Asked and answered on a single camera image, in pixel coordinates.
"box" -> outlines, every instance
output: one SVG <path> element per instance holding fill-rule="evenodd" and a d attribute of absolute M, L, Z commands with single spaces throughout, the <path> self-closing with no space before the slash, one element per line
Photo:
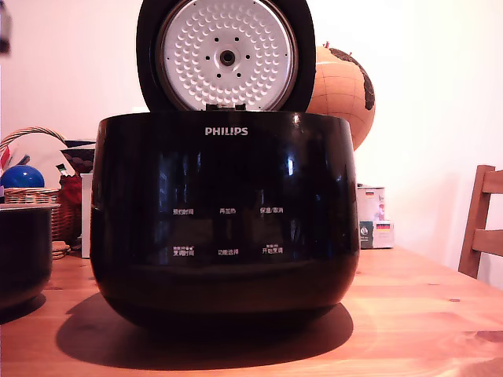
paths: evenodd
<path fill-rule="evenodd" d="M 384 187 L 358 187 L 356 197 L 359 221 L 383 221 Z"/>
<path fill-rule="evenodd" d="M 361 249 L 389 249 L 395 245 L 395 226 L 391 221 L 360 221 Z"/>

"perforated metal plate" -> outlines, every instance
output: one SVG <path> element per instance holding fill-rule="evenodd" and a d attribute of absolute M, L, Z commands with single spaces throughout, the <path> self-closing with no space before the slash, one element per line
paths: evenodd
<path fill-rule="evenodd" d="M 294 34 L 267 1 L 182 1 L 157 45 L 160 81 L 180 109 L 246 104 L 247 110 L 276 110 L 296 81 Z"/>

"black container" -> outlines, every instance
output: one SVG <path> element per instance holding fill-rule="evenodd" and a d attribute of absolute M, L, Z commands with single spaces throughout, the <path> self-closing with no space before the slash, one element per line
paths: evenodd
<path fill-rule="evenodd" d="M 301 325 L 358 264 L 353 146 L 338 118 L 165 112 L 100 124 L 91 262 L 151 328 Z"/>
<path fill-rule="evenodd" d="M 51 209 L 57 205 L 0 206 L 0 313 L 35 298 L 53 266 Z"/>

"chair backrest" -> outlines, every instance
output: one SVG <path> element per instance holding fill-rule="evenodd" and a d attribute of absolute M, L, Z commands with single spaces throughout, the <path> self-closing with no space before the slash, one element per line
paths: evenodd
<path fill-rule="evenodd" d="M 486 230 L 492 194 L 503 194 L 503 170 L 479 165 L 473 185 L 472 202 L 464 231 L 458 271 L 477 278 L 481 253 L 503 256 L 503 230 Z"/>

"table surface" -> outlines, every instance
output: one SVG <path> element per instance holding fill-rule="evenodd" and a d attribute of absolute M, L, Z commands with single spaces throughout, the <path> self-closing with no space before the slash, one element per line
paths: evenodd
<path fill-rule="evenodd" d="M 38 301 L 4 319 L 2 377 L 503 375 L 503 291 L 401 248 L 362 251 L 342 305 L 295 335 L 152 337 L 110 309 L 88 260 L 70 256 Z"/>

